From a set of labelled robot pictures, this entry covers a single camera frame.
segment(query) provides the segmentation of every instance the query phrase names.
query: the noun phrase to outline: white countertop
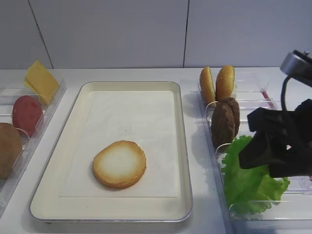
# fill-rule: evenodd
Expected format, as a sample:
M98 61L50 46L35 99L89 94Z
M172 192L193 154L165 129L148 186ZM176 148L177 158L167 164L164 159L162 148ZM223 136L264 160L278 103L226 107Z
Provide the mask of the white countertop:
M257 72L259 78L269 82L268 94L280 100L281 83L285 75L279 68L237 68L237 71ZM6 210L0 219L3 234L60 234L60 233L212 233L224 234L225 226L219 205L215 178L201 114L196 96L196 85L201 68L188 69L55 69L52 74L63 78L67 90L49 126L46 129L28 167L26 168ZM0 83L10 87L23 87L26 70L0 70ZM174 81L180 85L184 124L190 164L194 207L191 217L180 224L45 224L35 221L29 214L31 194L49 157L54 143L66 120L80 87L90 81ZM311 89L297 81L289 82L286 101L294 109L307 98ZM270 230L270 233L310 233L309 230Z

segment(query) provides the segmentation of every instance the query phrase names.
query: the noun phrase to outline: white wall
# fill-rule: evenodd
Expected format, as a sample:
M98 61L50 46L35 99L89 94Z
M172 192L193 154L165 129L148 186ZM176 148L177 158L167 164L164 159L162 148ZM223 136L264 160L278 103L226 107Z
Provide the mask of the white wall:
M312 0L30 3L55 68L280 66L312 48ZM35 59L51 68L28 0L0 0L0 69Z
M186 67L280 66L312 48L312 0L190 0Z
M55 68L182 67L187 0L31 0Z
M27 0L0 0L0 69L28 68L39 59L51 68Z

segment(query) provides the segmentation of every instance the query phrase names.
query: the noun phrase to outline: green lettuce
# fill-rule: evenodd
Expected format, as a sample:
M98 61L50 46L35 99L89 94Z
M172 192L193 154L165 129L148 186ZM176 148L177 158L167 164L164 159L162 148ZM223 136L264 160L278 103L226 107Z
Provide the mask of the green lettuce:
M288 178L281 180L271 178L266 165L252 169L240 168L238 154L251 139L251 136L235 138L222 160L225 165L221 171L224 173L227 205L238 214L262 213L270 209L272 204L278 205L276 201L281 200L290 184Z

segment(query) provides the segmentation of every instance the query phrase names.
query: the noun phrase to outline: yellow cheese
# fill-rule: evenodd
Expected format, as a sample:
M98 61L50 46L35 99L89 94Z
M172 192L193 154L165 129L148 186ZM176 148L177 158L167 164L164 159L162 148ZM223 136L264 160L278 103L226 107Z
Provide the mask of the yellow cheese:
M51 73L39 62L28 68L24 85L40 95L40 100L45 105L50 105L59 83L51 75Z

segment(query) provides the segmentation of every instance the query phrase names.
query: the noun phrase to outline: parchment paper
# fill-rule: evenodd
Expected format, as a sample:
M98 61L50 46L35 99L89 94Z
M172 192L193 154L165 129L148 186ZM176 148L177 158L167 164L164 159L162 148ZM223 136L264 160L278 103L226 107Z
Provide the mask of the parchment paper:
M73 155L62 197L177 197L179 171L174 94L154 92L92 92L83 134ZM102 149L131 140L146 155L140 181L123 190L108 189L93 175L92 162Z

